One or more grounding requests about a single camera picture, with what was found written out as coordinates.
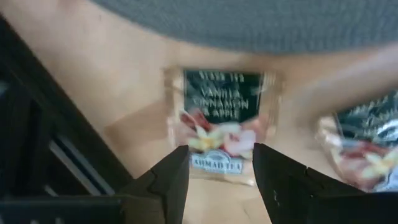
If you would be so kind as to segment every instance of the wooden table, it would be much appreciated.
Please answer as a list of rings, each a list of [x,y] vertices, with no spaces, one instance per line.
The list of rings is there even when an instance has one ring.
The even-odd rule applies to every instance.
[[[394,45],[322,55],[253,55],[171,40],[86,0],[3,0],[0,10],[134,177],[172,150],[162,86],[162,69],[171,65],[280,70],[286,89],[273,147],[334,178],[309,128],[312,119],[363,90],[372,93],[398,80]],[[209,180],[190,181],[184,219],[269,222],[257,188]]]

